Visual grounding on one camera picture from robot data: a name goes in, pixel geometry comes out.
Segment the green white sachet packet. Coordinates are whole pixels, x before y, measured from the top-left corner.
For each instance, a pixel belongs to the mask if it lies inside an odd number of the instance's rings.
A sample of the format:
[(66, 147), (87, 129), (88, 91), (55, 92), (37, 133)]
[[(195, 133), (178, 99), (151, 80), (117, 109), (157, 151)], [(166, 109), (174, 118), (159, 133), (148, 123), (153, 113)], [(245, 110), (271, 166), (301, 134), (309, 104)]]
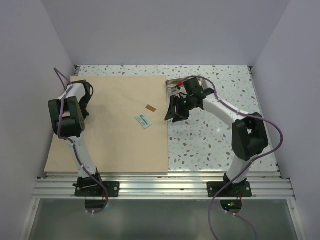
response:
[(147, 117), (143, 113), (136, 116), (135, 119), (141, 124), (141, 126), (144, 129), (147, 129), (152, 125), (152, 123), (147, 119)]

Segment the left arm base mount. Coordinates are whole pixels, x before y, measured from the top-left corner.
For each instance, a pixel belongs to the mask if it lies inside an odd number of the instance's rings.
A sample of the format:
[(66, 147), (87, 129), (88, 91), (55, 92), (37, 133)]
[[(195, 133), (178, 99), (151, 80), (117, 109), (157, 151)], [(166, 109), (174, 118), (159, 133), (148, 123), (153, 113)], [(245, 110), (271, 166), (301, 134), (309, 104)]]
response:
[[(103, 186), (107, 190), (108, 197), (118, 197), (120, 191), (120, 183), (118, 181), (103, 181)], [(80, 188), (76, 183), (73, 184), (75, 187), (74, 195), (76, 197), (105, 197), (106, 193), (100, 185), (93, 185), (87, 188)]]

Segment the brown adhesive bandage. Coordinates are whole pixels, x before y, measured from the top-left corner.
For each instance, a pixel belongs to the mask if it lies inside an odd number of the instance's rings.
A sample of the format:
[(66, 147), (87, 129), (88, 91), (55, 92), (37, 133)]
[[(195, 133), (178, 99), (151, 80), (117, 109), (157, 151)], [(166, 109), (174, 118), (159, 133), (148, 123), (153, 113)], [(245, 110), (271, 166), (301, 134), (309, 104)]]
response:
[(149, 104), (148, 104), (145, 108), (146, 108), (147, 110), (153, 112), (153, 113), (157, 110), (156, 108), (154, 108), (153, 106), (151, 106), (151, 105), (149, 105)]

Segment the stainless steel tray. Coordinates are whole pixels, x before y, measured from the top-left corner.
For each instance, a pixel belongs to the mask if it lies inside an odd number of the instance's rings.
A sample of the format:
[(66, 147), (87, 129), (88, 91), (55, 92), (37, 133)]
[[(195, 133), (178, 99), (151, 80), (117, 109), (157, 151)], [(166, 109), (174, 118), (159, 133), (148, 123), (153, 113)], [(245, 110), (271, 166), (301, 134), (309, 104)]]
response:
[(202, 86), (203, 89), (208, 88), (207, 81), (205, 79), (203, 79), (203, 76), (201, 76), (201, 75), (191, 75), (191, 76), (172, 78), (172, 79), (166, 80), (166, 82), (165, 82), (167, 96), (171, 97), (171, 96), (178, 95), (180, 92), (178, 82), (183, 83), (184, 81), (191, 79), (193, 77), (197, 78), (199, 85)]

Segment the beige wooden board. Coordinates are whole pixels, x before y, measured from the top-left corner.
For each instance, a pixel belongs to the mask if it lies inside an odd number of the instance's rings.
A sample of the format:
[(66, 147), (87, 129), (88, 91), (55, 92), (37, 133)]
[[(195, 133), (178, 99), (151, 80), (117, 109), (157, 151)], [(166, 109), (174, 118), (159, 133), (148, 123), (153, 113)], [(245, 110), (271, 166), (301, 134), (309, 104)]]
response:
[[(88, 76), (94, 93), (85, 119), (84, 140), (101, 173), (166, 173), (169, 138), (166, 77)], [(146, 109), (150, 105), (155, 112)], [(144, 129), (136, 116), (144, 114)]]

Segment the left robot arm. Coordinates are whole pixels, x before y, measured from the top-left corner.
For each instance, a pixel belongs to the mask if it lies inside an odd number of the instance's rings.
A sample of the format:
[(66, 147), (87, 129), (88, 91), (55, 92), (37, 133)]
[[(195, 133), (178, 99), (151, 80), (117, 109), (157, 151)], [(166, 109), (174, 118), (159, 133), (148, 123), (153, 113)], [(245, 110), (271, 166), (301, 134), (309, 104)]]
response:
[(69, 147), (78, 171), (76, 188), (86, 189), (92, 196), (103, 193), (104, 184), (85, 142), (87, 106), (93, 96), (93, 86), (86, 80), (69, 84), (64, 93), (48, 101), (53, 132)]

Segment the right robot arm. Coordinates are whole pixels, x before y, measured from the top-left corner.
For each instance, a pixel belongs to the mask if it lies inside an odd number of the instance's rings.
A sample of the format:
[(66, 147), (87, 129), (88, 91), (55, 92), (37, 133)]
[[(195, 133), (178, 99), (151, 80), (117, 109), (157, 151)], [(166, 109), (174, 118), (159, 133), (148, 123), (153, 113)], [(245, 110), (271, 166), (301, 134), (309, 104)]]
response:
[(190, 76), (173, 85), (165, 121), (186, 121), (194, 109), (213, 114), (231, 128), (234, 158), (224, 175), (222, 189), (227, 196), (235, 196), (247, 179), (249, 163), (269, 145), (262, 116), (236, 108), (218, 97), (215, 87), (204, 88), (197, 77)]

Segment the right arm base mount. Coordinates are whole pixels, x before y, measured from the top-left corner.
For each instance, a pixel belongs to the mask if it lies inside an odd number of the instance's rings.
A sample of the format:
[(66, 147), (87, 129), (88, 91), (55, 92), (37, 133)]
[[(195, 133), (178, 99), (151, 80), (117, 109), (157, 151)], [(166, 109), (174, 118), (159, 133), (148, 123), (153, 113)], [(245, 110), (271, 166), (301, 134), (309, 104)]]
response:
[(230, 182), (230, 179), (225, 173), (222, 181), (208, 181), (206, 183), (207, 193), (209, 197), (214, 197), (217, 192), (217, 195), (220, 198), (232, 198), (232, 197), (246, 197), (250, 198), (253, 196), (251, 185), (247, 181), (247, 178), (242, 180), (240, 183), (231, 183), (225, 187)]

